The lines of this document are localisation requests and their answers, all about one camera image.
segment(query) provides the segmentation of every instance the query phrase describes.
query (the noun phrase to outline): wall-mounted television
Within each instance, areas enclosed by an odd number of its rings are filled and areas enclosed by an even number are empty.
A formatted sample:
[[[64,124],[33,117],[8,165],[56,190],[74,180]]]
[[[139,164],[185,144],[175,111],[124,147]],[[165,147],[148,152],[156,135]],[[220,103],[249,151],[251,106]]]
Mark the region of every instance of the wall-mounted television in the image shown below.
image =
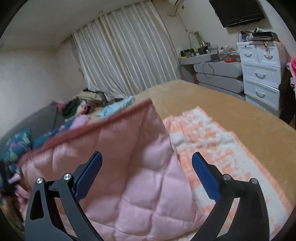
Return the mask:
[[[256,0],[210,0],[224,28],[259,22],[264,14]]]

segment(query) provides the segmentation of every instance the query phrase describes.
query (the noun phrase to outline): drawer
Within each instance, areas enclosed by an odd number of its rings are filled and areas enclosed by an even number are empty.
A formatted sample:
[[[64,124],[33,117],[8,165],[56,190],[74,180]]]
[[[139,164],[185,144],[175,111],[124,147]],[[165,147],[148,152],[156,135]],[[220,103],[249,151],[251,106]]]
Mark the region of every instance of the drawer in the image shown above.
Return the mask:
[[[244,93],[279,110],[279,90],[244,78]]]
[[[280,116],[279,110],[275,110],[275,109],[271,108],[270,106],[264,104],[263,102],[252,98],[251,96],[246,95],[246,102],[249,104],[252,104],[254,106],[257,106],[258,108],[260,108],[262,110],[268,111],[268,112],[274,114],[276,117]]]
[[[242,62],[258,64],[256,45],[238,45],[239,56]]]
[[[242,72],[245,79],[266,84],[274,88],[279,87],[284,73],[281,68],[251,63],[242,63]]]
[[[281,68],[284,65],[284,59],[280,51],[282,48],[279,48],[277,45],[268,46],[268,51],[265,50],[264,45],[256,45],[257,55],[260,64],[266,64],[274,67]]]

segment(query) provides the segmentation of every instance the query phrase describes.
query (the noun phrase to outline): floral pillow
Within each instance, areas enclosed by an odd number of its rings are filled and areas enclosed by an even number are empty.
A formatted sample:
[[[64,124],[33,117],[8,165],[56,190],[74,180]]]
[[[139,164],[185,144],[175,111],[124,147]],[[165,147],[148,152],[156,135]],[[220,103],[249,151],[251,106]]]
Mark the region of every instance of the floral pillow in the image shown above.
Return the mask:
[[[32,131],[30,129],[25,129],[6,142],[1,157],[5,164],[9,165],[16,162],[23,154],[31,149],[31,133]]]

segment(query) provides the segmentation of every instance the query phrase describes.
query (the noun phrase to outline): ceiling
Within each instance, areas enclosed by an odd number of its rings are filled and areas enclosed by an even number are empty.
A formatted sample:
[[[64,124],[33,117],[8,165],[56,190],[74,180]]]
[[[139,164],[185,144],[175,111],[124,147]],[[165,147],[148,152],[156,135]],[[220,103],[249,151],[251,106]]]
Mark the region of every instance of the ceiling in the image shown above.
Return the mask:
[[[92,20],[141,1],[29,0],[8,25],[0,39],[0,47],[55,48]]]

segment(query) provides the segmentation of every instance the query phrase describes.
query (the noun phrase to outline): orange and white blanket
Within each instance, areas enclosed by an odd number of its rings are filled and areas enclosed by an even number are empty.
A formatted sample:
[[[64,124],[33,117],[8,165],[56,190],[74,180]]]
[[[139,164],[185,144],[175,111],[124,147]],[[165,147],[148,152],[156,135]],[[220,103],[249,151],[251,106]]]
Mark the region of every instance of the orange and white blanket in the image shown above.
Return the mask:
[[[228,173],[241,181],[249,181],[252,177],[258,179],[266,201],[272,239],[287,221],[292,207],[276,180],[238,137],[224,130],[199,107],[183,112],[181,116],[169,116],[163,122],[170,133],[172,145],[177,148],[181,166],[194,196],[200,202],[206,217],[214,207],[215,201],[209,199],[192,167],[192,155],[197,151],[209,164],[217,166],[222,174]],[[239,199],[234,200],[219,235],[225,234],[229,229],[238,202]]]

